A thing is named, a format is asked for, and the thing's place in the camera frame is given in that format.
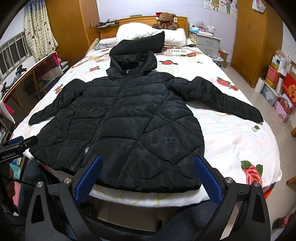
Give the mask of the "black puffer jacket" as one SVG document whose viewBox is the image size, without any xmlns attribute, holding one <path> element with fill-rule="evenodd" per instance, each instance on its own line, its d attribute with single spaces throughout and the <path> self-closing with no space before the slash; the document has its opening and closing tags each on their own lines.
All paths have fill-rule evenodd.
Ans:
<svg viewBox="0 0 296 241">
<path fill-rule="evenodd" d="M 29 149 L 32 156 L 69 174 L 100 156 L 103 168 L 97 183 L 113 189 L 199 189 L 193 163 L 204 155 L 205 143 L 187 102 L 200 101 L 256 123 L 263 117 L 204 78 L 189 81 L 156 68 L 152 52 L 113 55 L 105 77 L 70 81 L 51 104 L 31 116 L 29 125 L 46 122 Z"/>
</svg>

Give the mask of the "pink storage box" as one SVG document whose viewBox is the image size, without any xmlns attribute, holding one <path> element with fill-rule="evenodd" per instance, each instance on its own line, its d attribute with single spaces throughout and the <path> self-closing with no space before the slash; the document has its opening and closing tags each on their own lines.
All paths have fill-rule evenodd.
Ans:
<svg viewBox="0 0 296 241">
<path fill-rule="evenodd" d="M 274 108 L 276 114 L 278 115 L 278 117 L 280 118 L 280 120 L 282 122 L 286 123 L 288 118 L 290 117 L 290 115 L 285 112 L 284 108 L 282 107 L 282 105 L 280 104 L 279 101 L 277 101 L 275 103 L 273 108 Z"/>
</svg>

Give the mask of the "floral curtain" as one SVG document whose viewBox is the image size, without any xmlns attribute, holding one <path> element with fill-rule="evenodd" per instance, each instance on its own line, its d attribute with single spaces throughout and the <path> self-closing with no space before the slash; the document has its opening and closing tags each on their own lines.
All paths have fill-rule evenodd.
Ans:
<svg viewBox="0 0 296 241">
<path fill-rule="evenodd" d="M 35 61 L 40 61 L 58 47 L 51 30 L 44 0 L 29 1 L 24 7 L 24 30 L 27 45 Z"/>
</svg>

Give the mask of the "red gift box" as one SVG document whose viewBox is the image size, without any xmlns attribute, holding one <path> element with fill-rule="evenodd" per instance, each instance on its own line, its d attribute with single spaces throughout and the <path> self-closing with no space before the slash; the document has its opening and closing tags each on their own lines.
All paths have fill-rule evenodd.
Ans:
<svg viewBox="0 0 296 241">
<path fill-rule="evenodd" d="M 295 105 L 296 104 L 296 80 L 289 73 L 287 73 L 281 89 L 288 96 L 292 104 Z"/>
</svg>

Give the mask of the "grey bedside drawer cabinet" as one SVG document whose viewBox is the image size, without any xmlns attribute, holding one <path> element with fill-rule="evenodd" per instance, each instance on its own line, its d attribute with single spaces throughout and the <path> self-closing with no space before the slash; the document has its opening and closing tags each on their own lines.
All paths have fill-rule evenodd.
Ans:
<svg viewBox="0 0 296 241">
<path fill-rule="evenodd" d="M 189 34 L 195 39 L 196 46 L 205 55 L 214 56 L 218 54 L 221 39 L 194 32 L 189 32 Z"/>
</svg>

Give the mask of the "left wooden wardrobe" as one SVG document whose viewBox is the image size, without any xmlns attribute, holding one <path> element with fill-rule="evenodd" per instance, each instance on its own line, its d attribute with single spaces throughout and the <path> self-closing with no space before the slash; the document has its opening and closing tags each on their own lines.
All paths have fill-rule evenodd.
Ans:
<svg viewBox="0 0 296 241">
<path fill-rule="evenodd" d="M 96 25 L 99 14 L 96 0 L 47 0 L 49 22 L 58 43 L 56 52 L 73 66 L 99 38 Z"/>
</svg>

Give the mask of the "wooden wardrobe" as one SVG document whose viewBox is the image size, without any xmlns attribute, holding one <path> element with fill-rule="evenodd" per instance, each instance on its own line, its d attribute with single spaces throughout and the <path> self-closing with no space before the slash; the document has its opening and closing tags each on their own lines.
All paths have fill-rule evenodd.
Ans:
<svg viewBox="0 0 296 241">
<path fill-rule="evenodd" d="M 252 8 L 253 1 L 238 1 L 238 15 L 231 67 L 254 88 L 264 68 L 281 49 L 283 22 L 267 2 L 264 13 Z"/>
<path fill-rule="evenodd" d="M 96 0 L 47 0 L 49 22 L 58 43 L 56 52 L 73 66 L 99 38 L 96 25 L 99 14 Z"/>
</svg>

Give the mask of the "white pillow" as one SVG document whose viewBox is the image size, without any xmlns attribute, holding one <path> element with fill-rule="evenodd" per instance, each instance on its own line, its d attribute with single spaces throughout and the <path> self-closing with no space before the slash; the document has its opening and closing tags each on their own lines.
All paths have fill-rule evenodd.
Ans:
<svg viewBox="0 0 296 241">
<path fill-rule="evenodd" d="M 160 32 L 165 33 L 165 46 L 184 47 L 187 45 L 187 37 L 184 29 L 177 30 L 157 30 L 143 23 L 123 24 L 116 33 L 116 42 L 122 40 L 139 40 L 144 37 L 156 35 Z"/>
</svg>

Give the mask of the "folded black garment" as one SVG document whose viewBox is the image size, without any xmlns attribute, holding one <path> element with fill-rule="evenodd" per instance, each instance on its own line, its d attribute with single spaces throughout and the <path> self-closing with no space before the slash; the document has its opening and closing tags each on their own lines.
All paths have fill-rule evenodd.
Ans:
<svg viewBox="0 0 296 241">
<path fill-rule="evenodd" d="M 122 40 L 109 52 L 109 56 L 128 55 L 143 52 L 161 53 L 165 45 L 165 33 L 144 37 L 139 40 Z"/>
</svg>

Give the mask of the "right wooden wardrobe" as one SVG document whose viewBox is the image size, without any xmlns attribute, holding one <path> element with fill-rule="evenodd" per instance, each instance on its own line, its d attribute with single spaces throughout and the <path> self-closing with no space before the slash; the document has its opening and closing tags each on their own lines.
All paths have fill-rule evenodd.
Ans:
<svg viewBox="0 0 296 241">
<path fill-rule="evenodd" d="M 231 67 L 254 88 L 264 68 L 281 49 L 283 22 L 267 2 L 264 13 L 252 8 L 253 1 L 238 1 L 238 15 Z"/>
</svg>

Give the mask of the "brown teddy bear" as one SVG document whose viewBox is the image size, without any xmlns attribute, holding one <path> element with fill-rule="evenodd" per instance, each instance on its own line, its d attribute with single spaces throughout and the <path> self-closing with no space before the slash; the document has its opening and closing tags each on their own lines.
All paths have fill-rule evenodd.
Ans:
<svg viewBox="0 0 296 241">
<path fill-rule="evenodd" d="M 154 23 L 152 25 L 153 28 L 158 30 L 177 30 L 178 25 L 177 22 L 177 16 L 175 14 L 171 13 L 156 13 L 156 21 L 157 23 Z"/>
</svg>

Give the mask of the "white plastic bag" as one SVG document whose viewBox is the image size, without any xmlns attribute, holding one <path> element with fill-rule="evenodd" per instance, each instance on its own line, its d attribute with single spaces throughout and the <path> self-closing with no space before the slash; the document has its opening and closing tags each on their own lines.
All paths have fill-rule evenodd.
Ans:
<svg viewBox="0 0 296 241">
<path fill-rule="evenodd" d="M 252 8 L 260 13 L 264 13 L 265 5 L 262 3 L 262 0 L 253 0 Z"/>
</svg>

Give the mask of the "cartoon wall sticker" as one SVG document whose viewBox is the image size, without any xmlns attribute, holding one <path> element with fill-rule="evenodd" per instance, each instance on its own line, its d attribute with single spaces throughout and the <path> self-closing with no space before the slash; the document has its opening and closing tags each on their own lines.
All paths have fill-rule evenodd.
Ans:
<svg viewBox="0 0 296 241">
<path fill-rule="evenodd" d="M 238 4 L 236 0 L 203 0 L 204 8 L 237 18 Z"/>
</svg>

